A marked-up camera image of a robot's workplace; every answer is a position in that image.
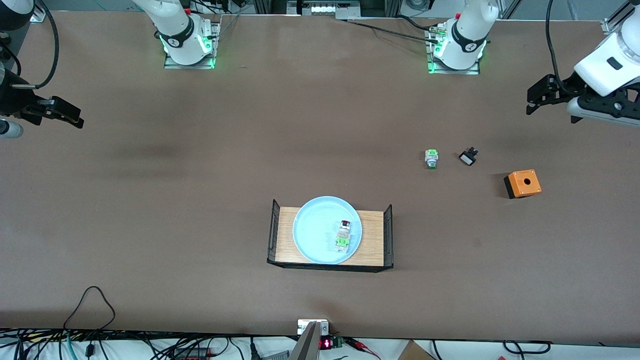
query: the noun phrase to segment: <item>brown cardboard piece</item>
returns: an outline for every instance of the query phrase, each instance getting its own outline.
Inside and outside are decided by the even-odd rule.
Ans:
[[[415,343],[413,340],[409,340],[409,342],[402,350],[402,354],[398,357],[398,360],[435,360],[433,356],[429,355],[428,352],[424,351],[424,349]]]

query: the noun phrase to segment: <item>brown tabletop surface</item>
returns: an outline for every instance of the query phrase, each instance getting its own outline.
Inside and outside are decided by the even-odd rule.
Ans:
[[[444,76],[423,43],[326,17],[241,17],[215,70],[179,71],[144,13],[54,16],[60,63],[38,94],[86,125],[21,122],[0,142],[0,326],[61,327],[95,284],[113,329],[292,334],[326,317],[348,336],[640,341],[640,130],[525,115],[551,71],[543,22],[496,23],[482,74]],[[603,37],[551,30],[563,77]],[[32,25],[25,79],[52,48]],[[504,174],[528,168],[542,193],[506,199]],[[272,199],[320,195],[393,204],[395,268],[267,264]],[[108,317],[94,292],[70,325]]]

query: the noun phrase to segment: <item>light blue plate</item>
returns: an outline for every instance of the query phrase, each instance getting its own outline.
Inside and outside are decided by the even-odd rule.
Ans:
[[[351,222],[347,252],[333,249],[340,222]],[[362,239],[360,217],[348,202],[333,196],[316,197],[306,203],[293,222],[293,240],[305,258],[317,264],[337,265],[353,255]]]

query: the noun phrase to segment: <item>orange box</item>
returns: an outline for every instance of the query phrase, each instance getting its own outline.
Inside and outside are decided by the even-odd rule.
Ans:
[[[507,186],[510,199],[527,197],[542,192],[538,176],[536,176],[536,172],[533,169],[510,173],[504,178],[504,184]]]

